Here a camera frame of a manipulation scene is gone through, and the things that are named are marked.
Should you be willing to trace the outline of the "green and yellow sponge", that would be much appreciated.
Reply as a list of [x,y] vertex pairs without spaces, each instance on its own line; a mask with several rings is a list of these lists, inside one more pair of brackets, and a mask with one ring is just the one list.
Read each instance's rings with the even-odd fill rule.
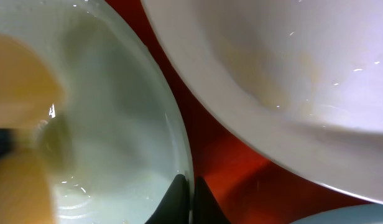
[[56,223],[47,168],[35,142],[62,100],[50,67],[25,43],[0,34],[0,223]]

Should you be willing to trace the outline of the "white plate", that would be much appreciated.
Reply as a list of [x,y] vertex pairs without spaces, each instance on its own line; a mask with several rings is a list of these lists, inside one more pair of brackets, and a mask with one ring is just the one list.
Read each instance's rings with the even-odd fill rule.
[[144,1],[165,54],[229,131],[383,204],[383,0]]

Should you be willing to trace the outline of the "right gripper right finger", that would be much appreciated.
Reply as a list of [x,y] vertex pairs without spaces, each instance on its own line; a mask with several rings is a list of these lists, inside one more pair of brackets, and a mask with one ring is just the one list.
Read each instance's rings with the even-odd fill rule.
[[231,224],[202,177],[195,180],[193,224]]

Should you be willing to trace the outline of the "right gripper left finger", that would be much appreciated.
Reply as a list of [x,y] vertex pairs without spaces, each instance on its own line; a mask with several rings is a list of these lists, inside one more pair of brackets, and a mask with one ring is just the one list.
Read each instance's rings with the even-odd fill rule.
[[190,186],[184,175],[177,174],[145,224],[189,224],[189,213]]

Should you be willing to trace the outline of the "light green plate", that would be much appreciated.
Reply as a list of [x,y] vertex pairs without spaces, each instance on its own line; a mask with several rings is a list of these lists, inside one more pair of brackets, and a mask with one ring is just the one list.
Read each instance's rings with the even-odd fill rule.
[[62,100],[35,142],[56,223],[146,223],[190,148],[160,68],[104,1],[0,1],[0,34],[50,67]]

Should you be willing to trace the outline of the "light blue plate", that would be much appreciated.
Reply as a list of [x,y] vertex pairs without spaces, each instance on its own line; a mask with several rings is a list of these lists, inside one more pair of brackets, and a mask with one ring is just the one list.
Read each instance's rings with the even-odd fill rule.
[[338,208],[297,220],[292,224],[383,224],[383,205]]

